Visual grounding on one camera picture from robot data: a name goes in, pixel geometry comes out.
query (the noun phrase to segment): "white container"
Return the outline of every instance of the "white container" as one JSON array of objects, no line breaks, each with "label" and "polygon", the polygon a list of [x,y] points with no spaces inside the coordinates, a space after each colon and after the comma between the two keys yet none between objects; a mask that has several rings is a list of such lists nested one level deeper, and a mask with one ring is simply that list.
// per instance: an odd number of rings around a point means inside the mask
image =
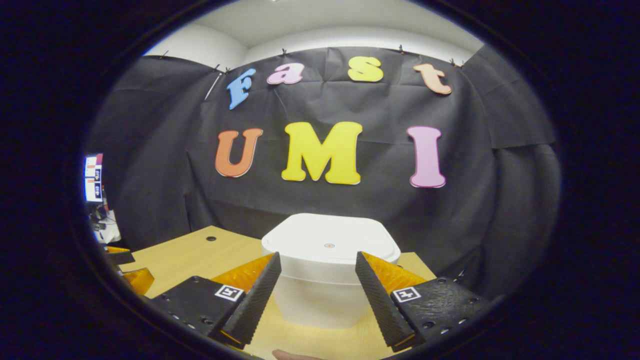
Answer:
[{"label": "white container", "polygon": [[400,249],[368,218],[291,215],[262,238],[264,254],[280,252],[273,295],[285,320],[311,327],[351,327],[369,309],[355,272],[364,251],[397,263]]}]

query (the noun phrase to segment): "human hand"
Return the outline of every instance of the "human hand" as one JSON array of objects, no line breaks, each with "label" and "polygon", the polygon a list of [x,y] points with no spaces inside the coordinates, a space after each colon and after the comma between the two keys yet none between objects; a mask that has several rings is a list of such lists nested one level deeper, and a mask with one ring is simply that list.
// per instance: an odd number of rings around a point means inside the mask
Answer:
[{"label": "human hand", "polygon": [[312,356],[290,354],[280,349],[272,351],[272,354],[278,360],[322,360]]}]

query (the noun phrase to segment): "black fabric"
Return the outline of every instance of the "black fabric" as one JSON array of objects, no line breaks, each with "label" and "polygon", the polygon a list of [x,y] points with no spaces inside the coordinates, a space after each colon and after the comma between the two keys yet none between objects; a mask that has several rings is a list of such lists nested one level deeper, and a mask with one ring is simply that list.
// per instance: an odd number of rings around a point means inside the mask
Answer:
[{"label": "black fabric", "polygon": [[[382,62],[377,83],[347,75],[354,56]],[[303,80],[269,85],[283,64],[305,65]],[[432,92],[414,65],[444,72],[450,95]],[[247,100],[229,110],[227,85],[254,68]],[[142,58],[107,99],[88,151],[104,153],[104,183],[132,250],[207,225],[261,238],[294,213],[373,218],[404,252],[437,275],[494,296],[516,284],[540,258],[556,213],[559,171],[546,145],[552,128],[525,81],[488,47],[461,67],[388,49],[301,51],[221,75],[185,60]],[[286,181],[291,122],[312,124],[324,141],[334,124],[363,126],[358,185]],[[415,150],[406,129],[439,129],[442,188],[414,188]],[[251,169],[238,178],[214,167],[218,134],[259,127]],[[230,159],[240,159],[244,140]]]}]

